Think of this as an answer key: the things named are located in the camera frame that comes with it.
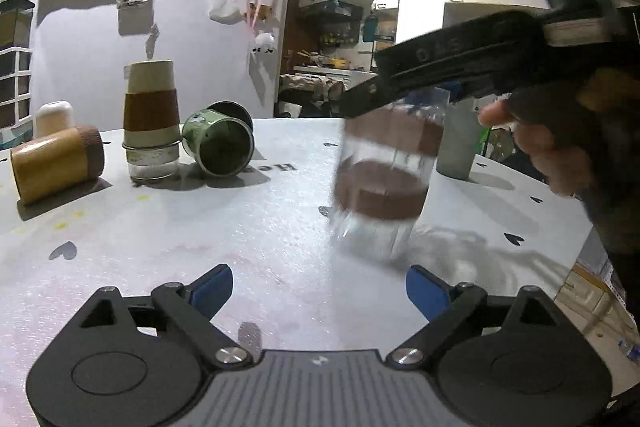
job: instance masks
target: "cylindrical wooden container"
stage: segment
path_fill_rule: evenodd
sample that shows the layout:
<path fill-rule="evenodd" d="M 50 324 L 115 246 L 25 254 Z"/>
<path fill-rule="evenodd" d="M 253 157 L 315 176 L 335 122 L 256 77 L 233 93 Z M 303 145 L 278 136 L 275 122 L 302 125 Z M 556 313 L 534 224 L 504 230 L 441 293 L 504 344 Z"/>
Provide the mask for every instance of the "cylindrical wooden container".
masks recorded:
<path fill-rule="evenodd" d="M 180 141 L 180 114 L 170 60 L 146 60 L 130 67 L 124 103 L 124 145 L 157 148 Z"/>
<path fill-rule="evenodd" d="M 100 176 L 102 138 L 95 127 L 71 127 L 12 149 L 11 165 L 22 203 L 34 203 Z"/>

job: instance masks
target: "white table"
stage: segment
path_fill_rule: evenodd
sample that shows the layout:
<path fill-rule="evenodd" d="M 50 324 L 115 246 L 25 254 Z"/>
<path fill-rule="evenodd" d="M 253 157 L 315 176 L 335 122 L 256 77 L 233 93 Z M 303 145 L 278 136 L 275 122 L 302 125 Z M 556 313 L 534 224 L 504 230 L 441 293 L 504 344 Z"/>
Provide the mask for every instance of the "white table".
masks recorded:
<path fill-rule="evenodd" d="M 254 336 L 259 329 L 265 348 L 377 347 L 385 356 L 426 323 L 405 294 L 408 264 L 495 295 L 535 284 L 555 297 L 591 230 L 578 201 L 478 156 L 475 182 L 434 173 L 410 259 L 395 266 L 350 259 L 329 248 L 328 220 L 318 211 L 331 203 L 339 152 L 324 144 L 340 143 L 341 121 L 255 127 L 263 158 L 252 162 L 255 171 L 206 183 L 187 176 L 183 190 L 134 186 L 122 131 L 103 133 L 111 142 L 103 179 L 112 186 L 30 219 L 46 205 L 20 217 L 10 162 L 0 161 L 0 425 L 36 425 L 23 391 L 27 371 L 101 286 L 148 295 L 227 263 L 234 294 L 213 323 L 229 336 L 242 325 Z M 8 156 L 0 152 L 0 160 Z M 191 159 L 182 152 L 181 161 L 187 171 Z M 512 245 L 505 232 L 524 244 Z M 67 242 L 75 258 L 50 260 Z"/>

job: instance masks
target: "brown cup sleeve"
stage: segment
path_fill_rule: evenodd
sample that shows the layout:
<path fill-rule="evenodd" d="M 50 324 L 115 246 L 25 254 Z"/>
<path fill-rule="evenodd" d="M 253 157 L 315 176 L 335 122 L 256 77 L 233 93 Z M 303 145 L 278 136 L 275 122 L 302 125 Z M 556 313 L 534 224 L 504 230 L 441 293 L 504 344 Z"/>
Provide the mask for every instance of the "brown cup sleeve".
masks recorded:
<path fill-rule="evenodd" d="M 346 120 L 345 134 L 410 154 L 437 156 L 443 128 L 414 114 L 386 107 Z"/>
<path fill-rule="evenodd" d="M 178 96 L 175 89 L 125 95 L 125 131 L 154 131 L 179 123 Z"/>
<path fill-rule="evenodd" d="M 334 198 L 342 210 L 381 221 L 407 221 L 420 217 L 428 190 L 408 172 L 365 160 L 338 166 Z"/>
<path fill-rule="evenodd" d="M 79 126 L 77 129 L 86 153 L 87 178 L 97 178 L 104 171 L 104 147 L 100 132 L 90 126 Z"/>

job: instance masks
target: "wooden cup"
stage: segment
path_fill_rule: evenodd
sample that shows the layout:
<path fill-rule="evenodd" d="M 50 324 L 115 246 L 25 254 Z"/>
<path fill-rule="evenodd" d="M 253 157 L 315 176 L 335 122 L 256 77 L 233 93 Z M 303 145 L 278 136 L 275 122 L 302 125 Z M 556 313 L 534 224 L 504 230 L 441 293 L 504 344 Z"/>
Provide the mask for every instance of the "wooden cup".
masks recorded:
<path fill-rule="evenodd" d="M 71 127 L 11 149 L 11 165 L 22 203 L 34 203 L 100 176 L 102 138 L 95 127 Z"/>

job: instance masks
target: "gray cup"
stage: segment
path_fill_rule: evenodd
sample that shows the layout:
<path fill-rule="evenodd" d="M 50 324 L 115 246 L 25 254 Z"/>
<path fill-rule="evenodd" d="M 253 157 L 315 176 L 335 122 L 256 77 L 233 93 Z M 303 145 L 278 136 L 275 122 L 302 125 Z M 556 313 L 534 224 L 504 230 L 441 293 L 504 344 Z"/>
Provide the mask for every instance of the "gray cup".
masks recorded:
<path fill-rule="evenodd" d="M 444 120 L 436 170 L 449 178 L 468 180 L 482 129 L 475 111 L 450 105 Z"/>

